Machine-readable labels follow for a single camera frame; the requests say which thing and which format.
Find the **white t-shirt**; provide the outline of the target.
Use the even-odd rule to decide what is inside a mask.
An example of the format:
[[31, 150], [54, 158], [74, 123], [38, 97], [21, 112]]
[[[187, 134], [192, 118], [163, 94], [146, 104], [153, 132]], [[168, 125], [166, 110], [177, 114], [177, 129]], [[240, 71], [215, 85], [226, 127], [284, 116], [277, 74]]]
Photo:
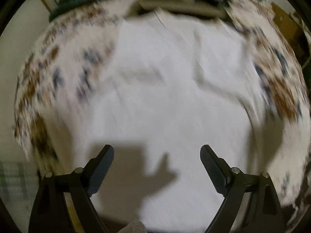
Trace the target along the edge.
[[253, 36], [223, 22], [156, 11], [127, 19], [79, 127], [79, 166], [109, 144], [115, 156], [92, 202], [104, 219], [154, 232], [204, 232], [222, 203], [200, 160], [210, 145], [247, 168], [264, 103]]

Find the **brown cardboard box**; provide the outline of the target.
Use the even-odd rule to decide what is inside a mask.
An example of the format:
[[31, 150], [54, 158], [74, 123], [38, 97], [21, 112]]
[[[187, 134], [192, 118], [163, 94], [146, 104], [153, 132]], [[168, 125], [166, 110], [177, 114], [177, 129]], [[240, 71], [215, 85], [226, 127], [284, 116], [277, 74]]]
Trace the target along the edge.
[[297, 58], [305, 55], [308, 49], [308, 42], [302, 28], [277, 4], [271, 3], [275, 16], [273, 21], [278, 26], [281, 34], [288, 41]]

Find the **floral bed blanket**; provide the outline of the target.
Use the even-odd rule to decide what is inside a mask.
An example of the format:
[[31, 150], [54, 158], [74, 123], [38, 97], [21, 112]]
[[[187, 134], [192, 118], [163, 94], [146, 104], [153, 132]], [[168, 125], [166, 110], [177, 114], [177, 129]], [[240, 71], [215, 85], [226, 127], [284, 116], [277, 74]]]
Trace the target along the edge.
[[[102, 0], [74, 9], [50, 23], [36, 41], [17, 78], [15, 137], [41, 173], [78, 167], [79, 127], [113, 56], [122, 22], [156, 11], [175, 15], [162, 9], [139, 15], [138, 3]], [[252, 62], [264, 115], [252, 122], [244, 172], [270, 174], [290, 223], [310, 206], [310, 103], [301, 67], [268, 6], [231, 0], [228, 11], [230, 23], [181, 16], [223, 22], [253, 36]]]

